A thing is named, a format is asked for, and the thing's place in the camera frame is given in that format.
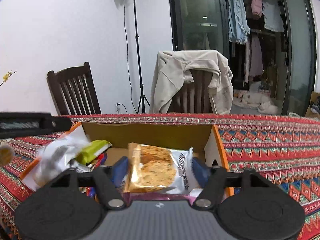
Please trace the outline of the orange cardboard snack box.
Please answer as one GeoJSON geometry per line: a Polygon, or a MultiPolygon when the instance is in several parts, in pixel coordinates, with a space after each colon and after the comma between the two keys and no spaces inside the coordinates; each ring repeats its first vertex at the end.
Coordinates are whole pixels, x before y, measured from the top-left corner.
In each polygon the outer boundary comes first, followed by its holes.
{"type": "MultiPolygon", "coordinates": [[[[77,123],[61,137],[69,134],[82,138],[86,136],[90,143],[95,140],[107,140],[110,142],[113,146],[99,155],[106,156],[106,166],[113,166],[121,157],[129,159],[128,146],[133,142],[176,150],[193,148],[193,157],[203,160],[207,166],[218,165],[228,168],[225,149],[216,126],[77,123]]],[[[33,191],[41,188],[35,184],[33,174],[36,171],[36,165],[40,161],[40,154],[43,150],[44,148],[39,150],[36,159],[21,175],[23,183],[33,191]]],[[[81,173],[88,172],[90,165],[91,163],[81,165],[75,158],[70,161],[70,167],[81,173]]],[[[123,192],[126,178],[127,175],[124,177],[121,187],[119,187],[123,192]]]]}

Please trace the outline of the green snack packet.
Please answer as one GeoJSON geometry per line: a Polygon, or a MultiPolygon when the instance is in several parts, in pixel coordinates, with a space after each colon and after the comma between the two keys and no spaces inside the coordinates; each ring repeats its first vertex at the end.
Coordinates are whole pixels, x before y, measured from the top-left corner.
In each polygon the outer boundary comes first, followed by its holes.
{"type": "Polygon", "coordinates": [[[113,145],[107,140],[95,140],[92,141],[88,146],[84,147],[75,160],[81,165],[90,164],[94,159],[103,154],[106,150],[111,148],[113,145]]]}

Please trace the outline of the cookie cracker snack packet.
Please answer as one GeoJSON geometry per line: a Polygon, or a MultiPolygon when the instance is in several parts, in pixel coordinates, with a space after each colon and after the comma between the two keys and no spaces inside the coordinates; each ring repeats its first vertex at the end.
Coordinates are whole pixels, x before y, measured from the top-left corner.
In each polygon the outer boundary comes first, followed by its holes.
{"type": "Polygon", "coordinates": [[[176,150],[130,143],[126,193],[189,194],[200,185],[193,173],[193,148],[176,150]]]}

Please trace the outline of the white text snack packet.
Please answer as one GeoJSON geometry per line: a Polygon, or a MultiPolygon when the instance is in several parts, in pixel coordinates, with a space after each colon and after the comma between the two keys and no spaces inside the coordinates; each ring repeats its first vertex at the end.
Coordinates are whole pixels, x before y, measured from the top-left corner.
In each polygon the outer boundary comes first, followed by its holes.
{"type": "Polygon", "coordinates": [[[33,174],[35,184],[43,187],[67,170],[70,167],[70,161],[89,143],[86,136],[82,138],[69,134],[47,145],[40,154],[40,161],[33,174]]]}

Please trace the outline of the yellow flower branches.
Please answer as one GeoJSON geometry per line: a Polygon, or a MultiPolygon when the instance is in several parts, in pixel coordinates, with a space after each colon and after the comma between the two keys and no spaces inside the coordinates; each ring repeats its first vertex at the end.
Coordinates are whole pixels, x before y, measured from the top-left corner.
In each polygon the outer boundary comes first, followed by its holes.
{"type": "Polygon", "coordinates": [[[6,73],[4,74],[4,76],[3,76],[3,78],[2,78],[2,81],[1,81],[1,83],[0,83],[0,86],[4,85],[4,84],[9,80],[9,78],[10,78],[11,76],[13,76],[16,72],[17,72],[17,71],[12,71],[12,70],[6,72],[6,73]]]}

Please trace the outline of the patterned red tablecloth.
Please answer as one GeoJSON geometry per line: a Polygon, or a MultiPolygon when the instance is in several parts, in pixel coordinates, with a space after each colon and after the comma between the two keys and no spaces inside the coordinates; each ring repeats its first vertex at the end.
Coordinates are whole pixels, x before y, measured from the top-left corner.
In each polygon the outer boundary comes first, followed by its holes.
{"type": "Polygon", "coordinates": [[[130,114],[74,115],[71,122],[71,128],[77,123],[216,126],[228,161],[221,203],[195,209],[187,200],[139,200],[105,210],[93,173],[74,171],[33,191],[22,173],[40,149],[64,133],[11,138],[15,156],[1,168],[1,239],[319,239],[317,120],[130,114]]]}

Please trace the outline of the chair with draped jacket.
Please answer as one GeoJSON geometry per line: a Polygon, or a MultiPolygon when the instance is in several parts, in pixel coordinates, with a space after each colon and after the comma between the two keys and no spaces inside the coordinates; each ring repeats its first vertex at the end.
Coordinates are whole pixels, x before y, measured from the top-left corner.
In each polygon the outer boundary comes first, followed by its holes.
{"type": "Polygon", "coordinates": [[[212,73],[191,70],[193,82],[185,83],[172,98],[168,113],[212,113],[208,86],[212,73]]]}

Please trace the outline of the white dog lying down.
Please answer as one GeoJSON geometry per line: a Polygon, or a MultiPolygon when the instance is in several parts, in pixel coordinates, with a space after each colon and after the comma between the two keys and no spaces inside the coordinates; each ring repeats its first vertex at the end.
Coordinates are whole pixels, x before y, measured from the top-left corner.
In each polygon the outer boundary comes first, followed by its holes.
{"type": "Polygon", "coordinates": [[[271,98],[263,93],[247,92],[242,98],[241,102],[244,105],[252,106],[261,114],[278,115],[279,108],[271,98]]]}

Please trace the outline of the beige jacket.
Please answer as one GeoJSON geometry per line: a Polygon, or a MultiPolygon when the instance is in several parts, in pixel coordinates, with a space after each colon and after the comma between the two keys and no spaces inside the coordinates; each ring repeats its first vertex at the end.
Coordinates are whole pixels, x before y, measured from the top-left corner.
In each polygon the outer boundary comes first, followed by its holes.
{"type": "Polygon", "coordinates": [[[207,86],[214,114],[229,114],[234,89],[228,59],[217,50],[159,51],[151,87],[149,112],[167,113],[172,98],[185,84],[194,83],[193,70],[212,74],[207,86]]]}

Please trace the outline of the cardboard box at right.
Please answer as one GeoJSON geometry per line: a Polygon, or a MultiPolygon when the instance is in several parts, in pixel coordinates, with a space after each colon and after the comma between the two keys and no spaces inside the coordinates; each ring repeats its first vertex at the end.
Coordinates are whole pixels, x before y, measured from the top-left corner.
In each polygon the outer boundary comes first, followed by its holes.
{"type": "Polygon", "coordinates": [[[320,94],[311,93],[310,104],[305,114],[306,118],[320,119],[320,94]]]}

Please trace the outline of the light blue hanging shirt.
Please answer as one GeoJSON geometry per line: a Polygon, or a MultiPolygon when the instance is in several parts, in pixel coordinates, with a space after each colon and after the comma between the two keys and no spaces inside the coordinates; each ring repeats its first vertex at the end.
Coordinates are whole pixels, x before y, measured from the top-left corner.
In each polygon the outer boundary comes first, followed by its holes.
{"type": "Polygon", "coordinates": [[[251,30],[247,25],[244,0],[228,0],[227,11],[229,41],[245,44],[251,30]]]}

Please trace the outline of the white hanging top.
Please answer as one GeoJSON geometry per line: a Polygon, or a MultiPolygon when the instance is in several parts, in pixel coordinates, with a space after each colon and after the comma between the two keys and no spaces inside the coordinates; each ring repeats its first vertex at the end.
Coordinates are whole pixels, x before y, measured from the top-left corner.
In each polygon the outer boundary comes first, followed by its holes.
{"type": "Polygon", "coordinates": [[[278,1],[279,0],[262,0],[265,20],[264,28],[273,32],[282,33],[285,29],[278,1]]]}

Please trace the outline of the pink hanging garment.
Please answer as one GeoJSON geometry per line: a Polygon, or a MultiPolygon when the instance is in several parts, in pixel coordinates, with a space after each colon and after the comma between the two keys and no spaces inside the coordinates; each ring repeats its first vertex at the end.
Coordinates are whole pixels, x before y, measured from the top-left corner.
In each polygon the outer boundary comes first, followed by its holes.
{"type": "Polygon", "coordinates": [[[251,0],[251,11],[255,18],[261,18],[263,10],[262,0],[251,0]]]}

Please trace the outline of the studio light on stand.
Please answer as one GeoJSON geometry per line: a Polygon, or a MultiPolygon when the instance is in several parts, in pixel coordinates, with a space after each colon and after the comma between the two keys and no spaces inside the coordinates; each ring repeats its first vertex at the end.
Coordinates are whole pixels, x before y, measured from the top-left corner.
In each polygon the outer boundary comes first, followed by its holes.
{"type": "MultiPolygon", "coordinates": [[[[127,48],[127,66],[129,67],[129,43],[127,39],[127,30],[126,30],[126,16],[125,16],[125,0],[123,0],[124,7],[124,31],[126,37],[126,48],[127,48]]],[[[141,59],[140,59],[140,46],[139,46],[139,34],[138,34],[138,21],[137,21],[137,7],[136,0],[133,0],[133,16],[134,16],[134,24],[135,24],[135,41],[136,41],[136,51],[137,51],[137,64],[138,64],[138,74],[139,74],[139,88],[140,88],[140,97],[137,109],[134,108],[136,113],[145,114],[146,113],[146,105],[150,106],[148,99],[144,93],[144,83],[142,77],[142,67],[141,67],[141,59]]]]}

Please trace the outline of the black sliding door frame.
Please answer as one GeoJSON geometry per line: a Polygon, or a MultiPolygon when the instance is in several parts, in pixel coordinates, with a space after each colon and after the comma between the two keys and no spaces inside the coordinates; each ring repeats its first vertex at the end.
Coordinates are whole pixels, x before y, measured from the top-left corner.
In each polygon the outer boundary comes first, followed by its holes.
{"type": "Polygon", "coordinates": [[[228,0],[169,0],[174,50],[219,51],[228,59],[234,88],[231,113],[261,114],[244,105],[247,92],[263,93],[279,108],[278,115],[304,116],[313,91],[317,34],[311,0],[279,0],[285,31],[264,28],[251,0],[244,0],[251,33],[245,44],[229,41],[228,0]]]}

